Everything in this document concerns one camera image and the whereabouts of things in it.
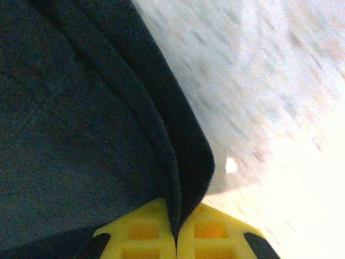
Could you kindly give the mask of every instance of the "dark fabric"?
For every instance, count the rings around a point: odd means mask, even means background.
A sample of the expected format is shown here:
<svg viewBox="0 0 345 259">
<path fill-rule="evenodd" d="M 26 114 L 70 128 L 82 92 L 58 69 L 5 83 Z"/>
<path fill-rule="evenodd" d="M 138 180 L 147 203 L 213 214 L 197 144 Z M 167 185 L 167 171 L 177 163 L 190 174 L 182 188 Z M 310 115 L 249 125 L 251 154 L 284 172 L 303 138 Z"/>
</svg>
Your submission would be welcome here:
<svg viewBox="0 0 345 259">
<path fill-rule="evenodd" d="M 0 249 L 115 220 L 156 197 L 176 238 L 213 157 L 131 2 L 0 5 Z"/>
<path fill-rule="evenodd" d="M 99 226 L 91 226 L 60 233 L 39 241 L 33 241 L 21 247 L 0 251 L 0 258 L 20 259 L 52 259 L 73 258 L 92 238 Z"/>
</svg>

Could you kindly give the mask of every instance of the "small white spot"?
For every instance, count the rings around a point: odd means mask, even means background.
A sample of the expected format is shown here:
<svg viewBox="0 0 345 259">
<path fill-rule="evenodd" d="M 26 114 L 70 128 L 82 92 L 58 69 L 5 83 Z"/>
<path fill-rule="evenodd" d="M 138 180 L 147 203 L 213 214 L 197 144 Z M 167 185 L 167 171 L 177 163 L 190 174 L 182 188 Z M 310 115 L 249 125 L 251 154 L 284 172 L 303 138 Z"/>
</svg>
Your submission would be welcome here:
<svg viewBox="0 0 345 259">
<path fill-rule="evenodd" d="M 226 158 L 225 170 L 226 170 L 226 174 L 231 174 L 231 173 L 237 172 L 238 170 L 236 162 L 234 161 L 233 158 L 229 156 Z"/>
</svg>

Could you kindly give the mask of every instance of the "floor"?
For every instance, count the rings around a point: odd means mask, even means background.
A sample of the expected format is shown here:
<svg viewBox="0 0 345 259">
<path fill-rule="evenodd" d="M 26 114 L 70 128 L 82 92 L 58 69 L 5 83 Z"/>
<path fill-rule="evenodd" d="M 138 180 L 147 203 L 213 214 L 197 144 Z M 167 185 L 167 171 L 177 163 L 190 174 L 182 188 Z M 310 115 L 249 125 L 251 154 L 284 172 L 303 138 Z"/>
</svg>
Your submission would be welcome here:
<svg viewBox="0 0 345 259">
<path fill-rule="evenodd" d="M 135 0 L 208 137 L 204 202 L 284 258 L 344 258 L 345 3 Z"/>
</svg>

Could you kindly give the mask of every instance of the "black rubber edge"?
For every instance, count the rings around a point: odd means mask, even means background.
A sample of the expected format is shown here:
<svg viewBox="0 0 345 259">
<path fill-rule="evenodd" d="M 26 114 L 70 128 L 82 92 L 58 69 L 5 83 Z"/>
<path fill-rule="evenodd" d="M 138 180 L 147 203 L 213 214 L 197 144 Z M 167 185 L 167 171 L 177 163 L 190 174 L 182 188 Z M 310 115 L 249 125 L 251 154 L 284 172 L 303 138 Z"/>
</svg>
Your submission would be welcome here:
<svg viewBox="0 0 345 259">
<path fill-rule="evenodd" d="M 244 237 L 258 259 L 280 259 L 266 239 L 253 233 L 245 233 Z"/>
</svg>

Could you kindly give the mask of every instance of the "yellow plastic part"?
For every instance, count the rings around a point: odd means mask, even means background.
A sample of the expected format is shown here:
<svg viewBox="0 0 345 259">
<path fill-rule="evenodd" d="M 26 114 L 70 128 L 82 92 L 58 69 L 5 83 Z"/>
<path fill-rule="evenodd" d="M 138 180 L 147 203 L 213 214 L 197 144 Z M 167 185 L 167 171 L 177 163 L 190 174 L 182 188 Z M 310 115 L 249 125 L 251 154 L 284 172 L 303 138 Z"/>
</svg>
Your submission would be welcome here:
<svg viewBox="0 0 345 259">
<path fill-rule="evenodd" d="M 176 259 L 164 199 L 156 199 L 105 225 L 94 237 L 109 233 L 101 259 Z"/>
<path fill-rule="evenodd" d="M 244 234 L 257 229 L 201 203 L 178 234 L 178 259 L 257 259 Z"/>
<path fill-rule="evenodd" d="M 164 199 L 98 229 L 111 235 L 101 259 L 257 259 L 244 234 L 257 229 L 201 203 L 175 240 Z"/>
</svg>

